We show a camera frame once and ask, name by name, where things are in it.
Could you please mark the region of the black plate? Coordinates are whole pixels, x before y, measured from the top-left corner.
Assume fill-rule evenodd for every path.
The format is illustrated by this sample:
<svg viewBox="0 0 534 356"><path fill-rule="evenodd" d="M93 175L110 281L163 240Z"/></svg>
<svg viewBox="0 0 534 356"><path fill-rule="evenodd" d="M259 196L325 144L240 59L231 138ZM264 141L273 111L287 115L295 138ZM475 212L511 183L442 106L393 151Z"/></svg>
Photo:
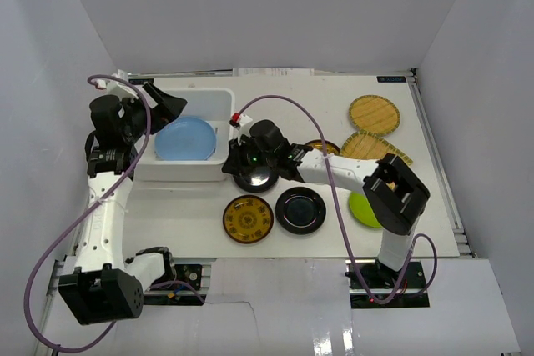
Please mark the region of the black plate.
<svg viewBox="0 0 534 356"><path fill-rule="evenodd" d="M275 217L279 225L295 235L309 235L318 231L326 218L323 198L306 187L293 187L277 199Z"/></svg>
<svg viewBox="0 0 534 356"><path fill-rule="evenodd" d="M264 193L272 189L279 174L267 167L258 167L248 174L233 176L234 183L246 193Z"/></svg>

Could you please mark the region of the blue plate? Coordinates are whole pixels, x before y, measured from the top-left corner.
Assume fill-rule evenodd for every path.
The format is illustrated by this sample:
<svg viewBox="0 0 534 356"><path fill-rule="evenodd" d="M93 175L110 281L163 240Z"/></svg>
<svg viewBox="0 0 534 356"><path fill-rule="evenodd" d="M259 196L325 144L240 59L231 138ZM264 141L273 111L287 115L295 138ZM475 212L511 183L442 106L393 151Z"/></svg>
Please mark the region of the blue plate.
<svg viewBox="0 0 534 356"><path fill-rule="evenodd" d="M179 117L154 140L154 151L164 161L205 161L216 149L216 134L202 118Z"/></svg>

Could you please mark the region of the white plastic bin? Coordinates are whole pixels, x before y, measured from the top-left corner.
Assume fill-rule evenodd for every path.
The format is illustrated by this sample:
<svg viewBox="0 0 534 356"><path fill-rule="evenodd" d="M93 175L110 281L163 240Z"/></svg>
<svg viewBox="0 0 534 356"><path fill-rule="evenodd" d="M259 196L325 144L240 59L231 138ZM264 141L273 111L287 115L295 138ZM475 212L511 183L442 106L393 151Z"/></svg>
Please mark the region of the white plastic bin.
<svg viewBox="0 0 534 356"><path fill-rule="evenodd" d="M185 99L180 116L149 138L134 177L158 183L219 182L229 154L234 93L228 88L166 88Z"/></svg>

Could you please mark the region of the yellow patterned plate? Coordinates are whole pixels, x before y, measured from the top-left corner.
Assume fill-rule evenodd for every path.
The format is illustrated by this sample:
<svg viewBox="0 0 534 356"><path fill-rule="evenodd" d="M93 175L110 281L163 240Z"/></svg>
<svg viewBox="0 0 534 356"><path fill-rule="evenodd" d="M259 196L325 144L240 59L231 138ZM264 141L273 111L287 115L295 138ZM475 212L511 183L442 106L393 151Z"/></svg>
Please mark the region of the yellow patterned plate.
<svg viewBox="0 0 534 356"><path fill-rule="evenodd" d="M239 196L228 203L222 217L225 233L235 242L253 244L265 239L275 223L270 205L255 195Z"/></svg>
<svg viewBox="0 0 534 356"><path fill-rule="evenodd" d="M319 149L320 151L323 150L323 143L320 139L310 140L305 145L308 147ZM340 154L340 148L331 141L325 140L325 148L327 153L332 153L335 155Z"/></svg>

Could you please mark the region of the round bamboo mat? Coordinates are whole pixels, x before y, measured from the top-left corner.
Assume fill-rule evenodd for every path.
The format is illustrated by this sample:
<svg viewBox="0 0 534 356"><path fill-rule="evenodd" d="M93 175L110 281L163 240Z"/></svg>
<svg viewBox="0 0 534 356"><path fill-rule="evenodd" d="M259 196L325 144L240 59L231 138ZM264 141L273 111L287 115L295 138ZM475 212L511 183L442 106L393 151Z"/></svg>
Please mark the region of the round bamboo mat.
<svg viewBox="0 0 534 356"><path fill-rule="evenodd" d="M379 95L363 95L349 106L349 119L359 130L384 137L393 133L401 124L398 107L388 98Z"/></svg>
<svg viewBox="0 0 534 356"><path fill-rule="evenodd" d="M365 130L350 135L340 148L340 156L362 160L381 159L388 153L399 156L408 166L413 164L413 160L392 143Z"/></svg>

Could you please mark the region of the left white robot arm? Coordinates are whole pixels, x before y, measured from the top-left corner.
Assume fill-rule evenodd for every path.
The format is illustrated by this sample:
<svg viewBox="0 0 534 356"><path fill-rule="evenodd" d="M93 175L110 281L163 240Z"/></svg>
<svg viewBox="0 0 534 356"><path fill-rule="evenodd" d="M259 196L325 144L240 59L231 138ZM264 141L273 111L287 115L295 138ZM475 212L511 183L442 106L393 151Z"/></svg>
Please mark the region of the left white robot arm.
<svg viewBox="0 0 534 356"><path fill-rule="evenodd" d="M152 83L144 83L143 89L154 107L115 93L89 105L94 126L86 150L89 214L83 220L73 272L62 275L58 285L63 301L82 325L137 318L151 285L168 288L176 279L166 247L146 248L132 258L123 255L126 205L139 155L135 144L173 122L187 104Z"/></svg>

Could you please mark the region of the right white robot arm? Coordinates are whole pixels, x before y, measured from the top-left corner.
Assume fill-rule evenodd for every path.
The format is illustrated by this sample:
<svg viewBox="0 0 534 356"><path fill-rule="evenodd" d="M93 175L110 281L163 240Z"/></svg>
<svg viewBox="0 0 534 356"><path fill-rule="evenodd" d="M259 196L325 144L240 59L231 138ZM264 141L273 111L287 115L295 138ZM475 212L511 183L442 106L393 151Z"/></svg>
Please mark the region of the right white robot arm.
<svg viewBox="0 0 534 356"><path fill-rule="evenodd" d="M324 155L317 148L290 143L272 121L255 123L246 115L234 115L229 125L237 130L237 137L229 141L224 173L239 176L262 166L287 181L332 184L360 193L384 229L378 281L396 288L406 280L415 226L431 194L401 157L387 153L378 160L360 160Z"/></svg>

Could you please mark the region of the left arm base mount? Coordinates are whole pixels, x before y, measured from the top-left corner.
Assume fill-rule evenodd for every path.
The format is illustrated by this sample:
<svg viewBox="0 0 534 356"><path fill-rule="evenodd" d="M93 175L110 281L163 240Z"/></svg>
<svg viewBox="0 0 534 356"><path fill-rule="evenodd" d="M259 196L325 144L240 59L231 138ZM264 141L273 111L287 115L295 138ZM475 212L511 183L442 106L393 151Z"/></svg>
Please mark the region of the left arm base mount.
<svg viewBox="0 0 534 356"><path fill-rule="evenodd" d="M169 278L160 278L161 286L144 294L144 306L202 306L207 297L211 267L208 264L175 264Z"/></svg>

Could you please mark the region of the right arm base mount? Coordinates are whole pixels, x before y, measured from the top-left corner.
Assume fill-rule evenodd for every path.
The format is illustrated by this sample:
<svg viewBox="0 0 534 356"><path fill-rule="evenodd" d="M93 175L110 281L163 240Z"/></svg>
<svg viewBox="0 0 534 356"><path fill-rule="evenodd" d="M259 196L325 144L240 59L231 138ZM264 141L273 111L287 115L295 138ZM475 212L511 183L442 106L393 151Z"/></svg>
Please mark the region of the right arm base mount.
<svg viewBox="0 0 534 356"><path fill-rule="evenodd" d="M360 271L370 291L377 298L387 298L395 287L397 277L391 273L380 272L373 260L369 263L362 263ZM345 276L348 279L350 307L352 310L429 308L431 306L428 293L419 293L427 284L421 262L410 262L395 297L385 305L378 304L368 296L358 280L354 266L350 261L346 261Z"/></svg>

